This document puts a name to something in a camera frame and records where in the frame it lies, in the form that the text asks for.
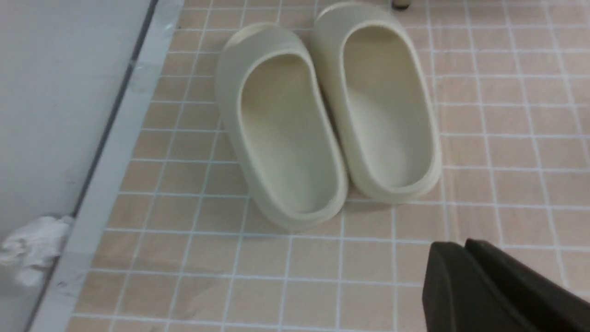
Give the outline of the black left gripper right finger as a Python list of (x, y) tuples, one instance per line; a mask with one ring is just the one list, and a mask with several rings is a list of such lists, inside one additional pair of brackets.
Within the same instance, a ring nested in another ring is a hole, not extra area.
[(587, 301), (485, 240), (467, 239), (464, 248), (537, 332), (590, 330)]

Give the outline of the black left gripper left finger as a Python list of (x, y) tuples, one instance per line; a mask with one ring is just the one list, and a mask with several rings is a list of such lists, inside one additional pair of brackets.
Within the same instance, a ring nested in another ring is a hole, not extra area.
[(537, 332), (457, 243), (430, 245), (422, 306), (428, 332)]

